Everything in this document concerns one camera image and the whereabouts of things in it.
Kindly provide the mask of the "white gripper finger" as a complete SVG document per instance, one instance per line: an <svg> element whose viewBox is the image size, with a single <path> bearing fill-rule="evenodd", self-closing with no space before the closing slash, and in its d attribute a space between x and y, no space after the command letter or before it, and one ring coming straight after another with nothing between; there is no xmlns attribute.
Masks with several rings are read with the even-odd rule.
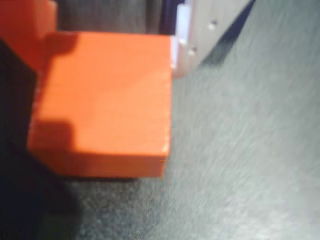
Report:
<svg viewBox="0 0 320 240"><path fill-rule="evenodd" d="M171 68L175 78L197 68L221 41L240 35L253 0L186 0L177 5L171 36Z"/></svg>

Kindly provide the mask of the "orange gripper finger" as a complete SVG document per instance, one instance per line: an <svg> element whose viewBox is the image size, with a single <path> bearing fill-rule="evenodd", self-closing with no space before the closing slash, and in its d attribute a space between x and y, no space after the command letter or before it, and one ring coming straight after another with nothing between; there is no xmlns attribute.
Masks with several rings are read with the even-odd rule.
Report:
<svg viewBox="0 0 320 240"><path fill-rule="evenodd" d="M56 31L54 0L2 0L0 38L33 70L42 65L46 36Z"/></svg>

